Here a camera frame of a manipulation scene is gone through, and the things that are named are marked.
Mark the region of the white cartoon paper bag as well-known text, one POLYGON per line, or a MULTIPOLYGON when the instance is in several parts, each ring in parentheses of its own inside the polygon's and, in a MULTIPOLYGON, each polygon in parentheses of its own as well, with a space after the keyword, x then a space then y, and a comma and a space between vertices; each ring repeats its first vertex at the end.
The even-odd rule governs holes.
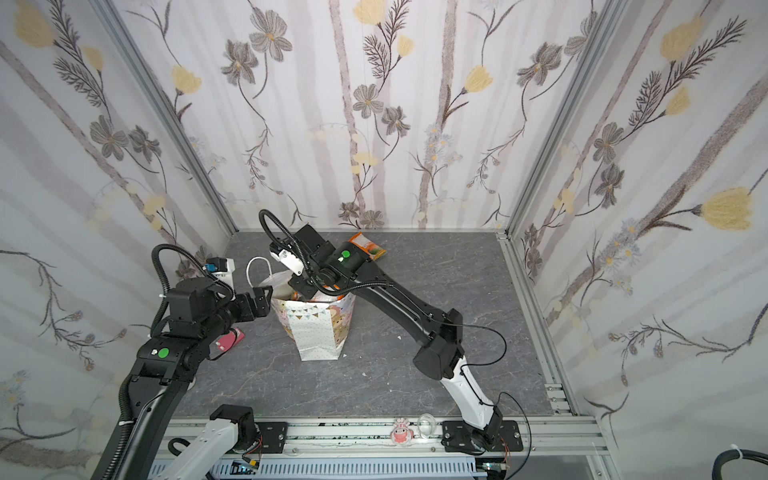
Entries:
POLYGON ((300 299, 288 285, 290 270, 275 272, 270 261, 252 257, 245 267, 251 287, 271 287, 271 311, 293 340, 302 361, 338 360, 348 338, 355 297, 352 294, 329 297, 317 293, 310 300, 300 299))

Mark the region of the orange mango snack packet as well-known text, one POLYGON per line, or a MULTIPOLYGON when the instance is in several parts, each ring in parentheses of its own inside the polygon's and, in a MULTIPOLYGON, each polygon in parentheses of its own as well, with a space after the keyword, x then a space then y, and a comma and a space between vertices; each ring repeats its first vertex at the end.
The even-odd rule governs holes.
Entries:
POLYGON ((349 239, 349 242, 365 251, 373 261, 377 261, 386 254, 385 248, 370 240, 362 232, 358 232, 352 236, 349 239))

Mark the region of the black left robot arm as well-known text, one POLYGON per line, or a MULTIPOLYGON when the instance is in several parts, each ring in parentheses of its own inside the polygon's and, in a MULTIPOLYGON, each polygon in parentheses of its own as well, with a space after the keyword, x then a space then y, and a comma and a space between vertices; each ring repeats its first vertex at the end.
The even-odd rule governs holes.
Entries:
POLYGON ((145 479, 199 366, 213 359, 211 345, 234 324, 263 318, 271 310, 272 287, 238 294, 216 276, 216 268, 224 264, 221 257, 202 264, 187 250, 165 243, 153 248, 151 261, 162 286, 161 305, 149 339, 120 385, 120 415, 94 479, 145 479), (166 250, 186 257, 200 275, 171 286, 160 260, 166 250))

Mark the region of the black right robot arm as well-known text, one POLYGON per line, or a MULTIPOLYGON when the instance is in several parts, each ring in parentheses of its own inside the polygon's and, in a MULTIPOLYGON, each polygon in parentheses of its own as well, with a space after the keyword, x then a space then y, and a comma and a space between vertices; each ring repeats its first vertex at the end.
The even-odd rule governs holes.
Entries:
POLYGON ((272 257, 290 271, 288 284, 301 299, 352 294, 394 320, 417 342, 415 367, 441 383, 461 414, 443 435, 446 451, 474 456, 496 449, 531 451, 531 444, 513 442, 500 402, 486 396, 474 378, 474 365, 462 345, 468 326, 457 310, 444 311, 421 300, 350 241, 334 246, 309 225, 292 233, 267 209, 259 211, 258 219, 271 241, 272 257))

